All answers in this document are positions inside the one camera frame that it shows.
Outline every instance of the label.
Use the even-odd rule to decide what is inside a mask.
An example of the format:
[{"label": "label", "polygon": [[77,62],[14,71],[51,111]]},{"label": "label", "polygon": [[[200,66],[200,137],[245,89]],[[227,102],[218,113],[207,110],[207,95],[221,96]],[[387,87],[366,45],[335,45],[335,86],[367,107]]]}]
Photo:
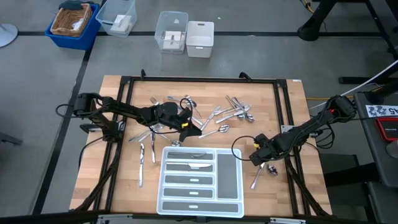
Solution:
[{"label": "label", "polygon": [[398,106],[366,105],[366,112],[370,118],[378,116],[398,116]]}]

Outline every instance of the concrete floor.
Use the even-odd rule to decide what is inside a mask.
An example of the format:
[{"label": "concrete floor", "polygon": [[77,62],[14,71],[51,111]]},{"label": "concrete floor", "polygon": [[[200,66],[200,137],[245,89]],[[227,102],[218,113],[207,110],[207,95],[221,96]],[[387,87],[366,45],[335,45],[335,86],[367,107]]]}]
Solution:
[{"label": "concrete floor", "polygon": [[[20,31],[43,32],[60,2],[3,0],[0,22],[12,23]],[[372,3],[390,32],[396,21],[385,2]],[[160,11],[166,10],[185,11],[190,20],[213,21],[216,31],[295,32],[310,17],[299,1],[289,0],[137,0],[136,4],[139,20],[133,31],[154,31]],[[326,24],[329,32],[377,31],[364,4],[337,4]],[[143,68],[149,76],[236,77],[244,71],[253,78],[301,79],[307,96],[327,97],[354,87],[339,85],[338,77],[370,77],[392,63],[386,47],[377,37],[304,42],[298,37],[217,36],[211,58],[200,59],[188,58],[187,53],[161,54],[152,36],[97,37],[80,92],[97,92],[104,75],[138,75]],[[68,101],[84,53],[60,49],[44,36],[19,36],[0,49],[0,131],[24,140],[21,146],[0,144],[0,216],[31,212],[61,122],[54,109]],[[45,213],[68,210],[78,155],[86,142],[78,127],[81,123],[86,121],[73,119],[69,125]],[[327,153],[357,154],[361,164],[373,160],[360,123],[338,124],[335,132],[335,146]]]}]

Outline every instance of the wooden tabletop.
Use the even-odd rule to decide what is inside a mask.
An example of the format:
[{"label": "wooden tabletop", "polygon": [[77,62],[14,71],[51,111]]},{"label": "wooden tabletop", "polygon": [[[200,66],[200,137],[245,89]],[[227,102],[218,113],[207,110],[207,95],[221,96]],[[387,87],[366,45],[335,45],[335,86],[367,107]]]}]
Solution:
[{"label": "wooden tabletop", "polygon": [[[104,77],[100,90],[100,95],[112,96],[116,99],[121,76],[107,75]],[[305,100],[303,86],[300,80],[287,80],[290,103],[295,125],[306,122],[310,117],[308,114],[307,102]],[[127,86],[124,91],[126,99]],[[271,84],[258,83],[202,83],[202,82],[134,82],[131,105],[136,107],[152,106],[150,97],[156,98],[159,102],[167,101],[166,96],[181,98],[190,95],[197,103],[198,111],[205,121],[213,109],[220,105],[221,108],[230,107],[225,96],[236,96],[244,104],[251,104],[249,110],[254,115],[256,121],[249,123],[240,121],[236,117],[231,118],[221,124],[231,126],[227,133],[216,133],[204,139],[196,137],[187,138],[183,142],[186,147],[217,147],[231,148],[232,142],[239,136],[257,136],[264,133],[269,138],[279,133],[279,122],[275,107],[275,96]],[[286,110],[282,89],[280,89],[282,109],[284,111],[284,121],[287,123]],[[218,129],[221,124],[210,121],[203,131],[207,133]],[[147,127],[138,124],[133,119],[127,119],[126,132],[124,134],[123,148],[120,158],[119,170],[114,189],[112,212],[123,213],[151,213],[156,214],[157,189],[159,186],[160,158],[165,146],[169,146],[168,140],[156,136],[155,152],[157,162],[151,161],[151,153],[145,153],[144,163],[144,186],[138,188],[139,175],[139,143],[129,143],[129,139]],[[101,132],[90,133],[87,142],[90,142],[102,135]],[[168,134],[170,139],[178,139],[178,134]],[[144,140],[146,151],[150,152],[150,138]],[[70,208],[79,206],[93,187],[98,183],[101,165],[105,152],[105,142],[97,142],[87,147],[83,155],[80,171],[76,180],[75,191],[73,193]],[[252,139],[239,140],[235,148],[242,152],[243,158],[248,158],[255,150]],[[331,214],[331,208],[323,179],[322,168],[316,149],[304,144],[300,153],[302,167],[305,176],[305,183],[309,191],[315,197],[322,208]],[[250,185],[256,175],[258,167],[254,167],[251,162],[243,162],[243,185],[244,185],[244,214],[245,216],[283,216],[291,217],[292,209],[290,206],[289,188],[287,185],[287,174],[284,160],[270,162],[274,165],[279,175],[274,177],[267,172],[262,172],[257,182],[255,190],[250,189]],[[108,185],[104,188],[101,200],[101,208],[104,207]],[[296,186],[298,208],[303,213],[301,195]]]}]

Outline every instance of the white cable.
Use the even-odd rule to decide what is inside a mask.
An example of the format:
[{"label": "white cable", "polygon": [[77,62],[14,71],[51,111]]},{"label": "white cable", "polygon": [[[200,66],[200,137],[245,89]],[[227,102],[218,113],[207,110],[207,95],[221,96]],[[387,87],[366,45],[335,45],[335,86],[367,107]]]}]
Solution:
[{"label": "white cable", "polygon": [[[377,75],[373,76],[373,77],[372,77],[371,79],[369,79],[368,81],[366,81],[366,82],[360,84],[359,86],[353,88],[353,89],[350,90],[350,91],[347,91],[347,92],[341,94],[341,96],[345,96],[345,95],[347,95],[348,93],[351,93],[352,91],[355,91],[355,90],[361,88],[362,86],[365,86],[366,84],[368,84],[369,82],[373,81],[375,78],[379,77],[381,74],[383,74],[384,72],[386,72],[386,70],[388,70],[389,68],[391,68],[392,66],[394,66],[396,63],[398,63],[398,60],[396,60],[394,63],[390,64],[390,66],[388,66],[387,68],[385,68],[383,71],[381,71],[381,72],[378,73]],[[309,110],[312,110],[312,109],[315,109],[315,108],[317,108],[317,107],[319,107],[319,106],[322,106],[322,105],[324,105],[325,103],[326,103],[326,102],[323,102],[323,103],[321,103],[321,104],[319,104],[319,105],[313,106],[313,107],[311,107]]]}]

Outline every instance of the red device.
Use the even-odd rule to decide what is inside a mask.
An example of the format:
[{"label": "red device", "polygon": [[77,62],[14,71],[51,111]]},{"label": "red device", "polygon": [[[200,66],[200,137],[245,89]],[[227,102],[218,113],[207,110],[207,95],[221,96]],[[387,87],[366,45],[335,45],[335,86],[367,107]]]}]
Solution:
[{"label": "red device", "polygon": [[398,118],[378,118],[376,125],[386,141],[398,140]]}]

